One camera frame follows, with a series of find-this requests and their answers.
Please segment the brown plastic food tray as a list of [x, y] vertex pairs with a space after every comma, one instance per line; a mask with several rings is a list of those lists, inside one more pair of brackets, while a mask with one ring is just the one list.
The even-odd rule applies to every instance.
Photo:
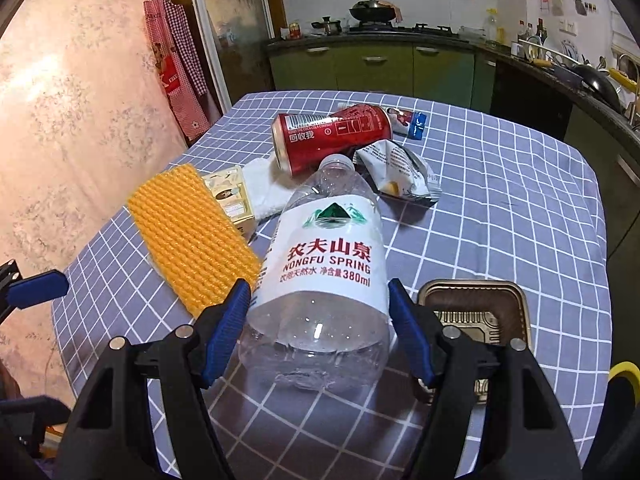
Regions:
[[527, 299], [515, 283], [434, 280], [420, 288], [418, 305], [474, 341], [505, 346], [518, 338], [533, 349]]

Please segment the toothpaste tube with blue end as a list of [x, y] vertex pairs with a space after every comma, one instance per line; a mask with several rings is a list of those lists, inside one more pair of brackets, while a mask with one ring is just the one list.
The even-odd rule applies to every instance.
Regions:
[[421, 140], [426, 126], [425, 113], [366, 103], [340, 103], [330, 117], [345, 119], [347, 126], [338, 133], [353, 133], [361, 142], [392, 140], [394, 134]]

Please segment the red checkered apron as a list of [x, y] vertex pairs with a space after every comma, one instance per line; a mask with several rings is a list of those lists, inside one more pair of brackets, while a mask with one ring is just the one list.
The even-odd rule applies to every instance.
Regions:
[[169, 106], [186, 140], [193, 142], [208, 129], [209, 122], [182, 66], [171, 35], [165, 1], [145, 0], [146, 28]]

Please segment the orange foam fruit net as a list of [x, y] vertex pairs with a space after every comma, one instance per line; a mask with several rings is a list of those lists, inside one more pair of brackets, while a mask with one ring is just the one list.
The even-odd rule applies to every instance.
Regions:
[[192, 318], [224, 301], [242, 278], [254, 287], [262, 264], [189, 164], [143, 183], [127, 208], [160, 274]]

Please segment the black wok with lid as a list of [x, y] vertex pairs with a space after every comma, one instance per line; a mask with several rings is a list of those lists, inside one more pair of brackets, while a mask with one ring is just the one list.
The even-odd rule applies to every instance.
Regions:
[[397, 18], [395, 7], [380, 0], [360, 0], [349, 9], [349, 13], [361, 23], [386, 24]]

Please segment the red soda can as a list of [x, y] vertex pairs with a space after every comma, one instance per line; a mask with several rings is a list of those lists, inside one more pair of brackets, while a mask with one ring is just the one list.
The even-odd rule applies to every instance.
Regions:
[[292, 177], [316, 168], [326, 156], [344, 154], [393, 136], [384, 110], [363, 103], [326, 116], [277, 114], [271, 131], [278, 165]]

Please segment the yellow rimmed black trash bin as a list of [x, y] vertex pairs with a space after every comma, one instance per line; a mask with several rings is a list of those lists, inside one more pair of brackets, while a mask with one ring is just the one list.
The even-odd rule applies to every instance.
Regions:
[[634, 404], [640, 403], [640, 370], [639, 367], [630, 361], [615, 364], [608, 372], [608, 380], [624, 378], [631, 386], [634, 393]]

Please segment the white paper napkin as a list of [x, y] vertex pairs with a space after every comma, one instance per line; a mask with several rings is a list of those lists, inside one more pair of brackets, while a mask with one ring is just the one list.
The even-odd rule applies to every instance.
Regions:
[[242, 168], [243, 179], [258, 222], [280, 214], [300, 185], [280, 169], [276, 155], [252, 159]]

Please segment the small cream carton box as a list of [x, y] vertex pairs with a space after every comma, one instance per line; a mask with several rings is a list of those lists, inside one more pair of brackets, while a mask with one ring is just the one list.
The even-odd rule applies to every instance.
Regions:
[[256, 230], [257, 221], [240, 166], [218, 170], [203, 177], [209, 192], [246, 240]]

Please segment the clear plastic water bottle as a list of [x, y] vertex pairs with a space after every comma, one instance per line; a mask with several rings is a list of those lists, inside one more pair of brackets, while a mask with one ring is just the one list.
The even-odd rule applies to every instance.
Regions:
[[239, 358], [276, 382], [340, 391], [376, 382], [389, 353], [381, 215], [352, 161], [330, 155], [280, 214]]

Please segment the crumpled silver snack wrapper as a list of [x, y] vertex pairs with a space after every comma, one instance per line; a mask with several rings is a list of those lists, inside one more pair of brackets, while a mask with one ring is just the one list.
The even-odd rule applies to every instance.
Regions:
[[416, 203], [437, 203], [442, 188], [435, 171], [420, 156], [391, 140], [358, 148], [352, 161], [366, 168], [378, 192]]

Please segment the black wok by sink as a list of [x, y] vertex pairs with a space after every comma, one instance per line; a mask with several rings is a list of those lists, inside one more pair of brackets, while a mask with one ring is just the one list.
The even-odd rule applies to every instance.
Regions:
[[614, 112], [618, 114], [623, 113], [624, 110], [620, 105], [620, 98], [604, 73], [585, 64], [576, 64], [570, 70], [582, 77], [582, 82], [598, 100], [605, 103], [609, 108], [612, 108]]

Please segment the red jar on counter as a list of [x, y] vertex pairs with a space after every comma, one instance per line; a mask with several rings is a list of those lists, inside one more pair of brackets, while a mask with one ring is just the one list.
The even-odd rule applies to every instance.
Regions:
[[302, 36], [302, 31], [300, 30], [300, 26], [297, 22], [288, 24], [288, 38], [295, 40], [302, 38]]

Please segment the small black pot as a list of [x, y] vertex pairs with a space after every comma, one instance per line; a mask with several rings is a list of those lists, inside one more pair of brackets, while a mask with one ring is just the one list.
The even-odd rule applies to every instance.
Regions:
[[343, 29], [340, 20], [332, 20], [324, 16], [321, 21], [311, 23], [312, 33], [316, 36], [331, 37], [340, 36]]

